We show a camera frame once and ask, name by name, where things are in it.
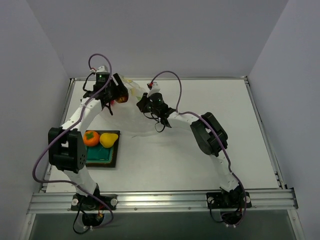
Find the yellow fake pear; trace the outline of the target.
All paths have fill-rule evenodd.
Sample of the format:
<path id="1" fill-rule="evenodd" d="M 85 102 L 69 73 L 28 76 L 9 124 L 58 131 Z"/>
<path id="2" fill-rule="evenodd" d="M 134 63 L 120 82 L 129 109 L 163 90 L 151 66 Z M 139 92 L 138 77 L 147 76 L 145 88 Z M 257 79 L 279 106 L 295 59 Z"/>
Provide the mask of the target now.
<path id="1" fill-rule="evenodd" d="M 116 133 L 105 132 L 100 135 L 99 142 L 104 148 L 109 149 L 114 146 L 118 138 L 119 136 Z"/>

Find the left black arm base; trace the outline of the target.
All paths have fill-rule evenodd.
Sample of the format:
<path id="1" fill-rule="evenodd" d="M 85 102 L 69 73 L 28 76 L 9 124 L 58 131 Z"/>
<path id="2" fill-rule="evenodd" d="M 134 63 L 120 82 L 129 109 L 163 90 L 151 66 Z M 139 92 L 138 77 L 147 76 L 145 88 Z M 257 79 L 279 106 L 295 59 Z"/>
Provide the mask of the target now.
<path id="1" fill-rule="evenodd" d="M 114 220 L 113 211 L 118 204 L 116 194 L 84 196 L 76 193 L 72 197 L 70 210 L 81 215 L 81 223 L 87 229 L 94 229 L 109 225 Z"/>

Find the dark brown fake fruit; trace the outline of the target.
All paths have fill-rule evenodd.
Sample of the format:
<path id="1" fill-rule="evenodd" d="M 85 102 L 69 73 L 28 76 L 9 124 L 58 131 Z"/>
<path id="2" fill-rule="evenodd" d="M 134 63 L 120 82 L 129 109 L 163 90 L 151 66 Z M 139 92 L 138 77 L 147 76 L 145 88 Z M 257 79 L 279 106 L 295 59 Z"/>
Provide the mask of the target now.
<path id="1" fill-rule="evenodd" d="M 122 104 L 122 103 L 126 103 L 128 101 L 128 99 L 129 99 L 129 94 L 125 93 L 125 94 L 120 95 L 115 101 L 118 104 Z"/>

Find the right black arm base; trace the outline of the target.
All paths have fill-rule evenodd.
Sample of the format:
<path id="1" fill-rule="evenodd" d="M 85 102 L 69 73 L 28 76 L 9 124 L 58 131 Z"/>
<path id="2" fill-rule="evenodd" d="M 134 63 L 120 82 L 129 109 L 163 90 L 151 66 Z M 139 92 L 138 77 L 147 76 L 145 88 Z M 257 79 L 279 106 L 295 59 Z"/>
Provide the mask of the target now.
<path id="1" fill-rule="evenodd" d="M 212 220 L 226 227 L 236 228 L 243 220 L 247 209 L 252 207 L 250 194 L 221 192 L 207 192 L 206 202 Z"/>

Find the orange fake persimmon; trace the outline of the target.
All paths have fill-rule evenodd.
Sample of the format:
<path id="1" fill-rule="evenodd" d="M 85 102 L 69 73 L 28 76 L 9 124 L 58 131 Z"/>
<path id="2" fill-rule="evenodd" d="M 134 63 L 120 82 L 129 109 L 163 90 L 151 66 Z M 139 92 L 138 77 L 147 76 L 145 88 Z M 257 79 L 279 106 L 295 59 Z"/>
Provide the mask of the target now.
<path id="1" fill-rule="evenodd" d="M 95 147 L 100 143 L 100 135 L 96 131 L 88 130 L 84 133 L 83 142 L 87 147 Z"/>

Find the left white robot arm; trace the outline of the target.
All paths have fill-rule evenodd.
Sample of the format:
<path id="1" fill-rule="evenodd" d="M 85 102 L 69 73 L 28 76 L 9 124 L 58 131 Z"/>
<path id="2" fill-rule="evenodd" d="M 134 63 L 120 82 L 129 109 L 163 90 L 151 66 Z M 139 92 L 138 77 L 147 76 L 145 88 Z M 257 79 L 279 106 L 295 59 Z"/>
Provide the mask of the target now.
<path id="1" fill-rule="evenodd" d="M 87 128 L 94 118 L 112 101 L 124 103 L 129 92 L 118 73 L 95 74 L 92 91 L 87 91 L 73 115 L 60 127 L 48 132 L 49 163 L 68 176 L 76 187 L 76 193 L 83 197 L 83 204 L 90 210 L 100 206 L 101 197 L 95 193 L 98 184 L 91 178 L 86 167 L 87 149 L 83 140 Z"/>

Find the translucent white plastic bag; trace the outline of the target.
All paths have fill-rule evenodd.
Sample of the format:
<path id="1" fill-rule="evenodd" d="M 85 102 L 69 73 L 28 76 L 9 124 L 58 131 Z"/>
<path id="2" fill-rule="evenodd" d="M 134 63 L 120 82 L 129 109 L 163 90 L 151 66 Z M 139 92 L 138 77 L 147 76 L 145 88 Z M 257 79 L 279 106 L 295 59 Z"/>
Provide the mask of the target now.
<path id="1" fill-rule="evenodd" d="M 137 107 L 138 101 L 141 100 L 146 90 L 129 78 L 117 73 L 113 75 L 113 79 L 116 77 L 119 77 L 121 83 L 126 87 L 128 99 L 121 103 L 114 101 L 111 104 L 112 113 L 105 108 L 100 116 L 108 125 L 123 131 L 125 134 L 143 137 L 153 135 L 155 133 L 155 122 L 144 116 Z"/>

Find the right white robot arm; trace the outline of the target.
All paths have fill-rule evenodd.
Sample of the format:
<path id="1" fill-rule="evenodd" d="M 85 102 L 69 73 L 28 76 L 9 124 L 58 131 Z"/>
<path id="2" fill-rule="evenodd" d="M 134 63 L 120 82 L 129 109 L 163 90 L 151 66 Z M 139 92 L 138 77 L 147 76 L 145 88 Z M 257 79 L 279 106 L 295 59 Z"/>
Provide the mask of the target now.
<path id="1" fill-rule="evenodd" d="M 212 113 L 200 116 L 191 111 L 178 112 L 164 102 L 159 92 L 150 96 L 144 93 L 136 105 L 141 113 L 157 117 L 164 127 L 192 132 L 200 150 L 212 159 L 225 205 L 232 207 L 244 197 L 244 187 L 231 170 L 227 154 L 228 135 Z"/>

